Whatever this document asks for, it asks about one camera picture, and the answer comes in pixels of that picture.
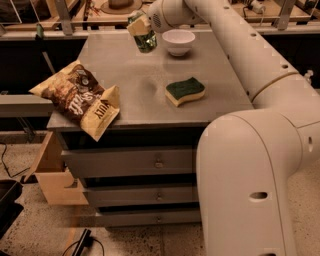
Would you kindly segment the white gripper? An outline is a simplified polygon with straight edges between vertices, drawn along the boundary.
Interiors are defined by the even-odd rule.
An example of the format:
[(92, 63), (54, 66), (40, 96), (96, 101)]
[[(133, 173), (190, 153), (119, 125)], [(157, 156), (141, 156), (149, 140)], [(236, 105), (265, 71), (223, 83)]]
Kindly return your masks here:
[(149, 6), (147, 16), (142, 14), (128, 19), (127, 30), (131, 36), (147, 35), (151, 27), (154, 31), (163, 33), (194, 21), (194, 13), (184, 0), (155, 0)]

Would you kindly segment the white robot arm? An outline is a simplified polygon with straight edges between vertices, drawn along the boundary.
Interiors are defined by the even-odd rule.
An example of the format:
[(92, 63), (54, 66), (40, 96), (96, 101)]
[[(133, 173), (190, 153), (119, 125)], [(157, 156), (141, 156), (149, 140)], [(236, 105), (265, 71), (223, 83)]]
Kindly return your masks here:
[(228, 0), (155, 0), (152, 28), (210, 25), (253, 107), (204, 130), (197, 188), (207, 256), (297, 256), (287, 180), (320, 157), (318, 93)]

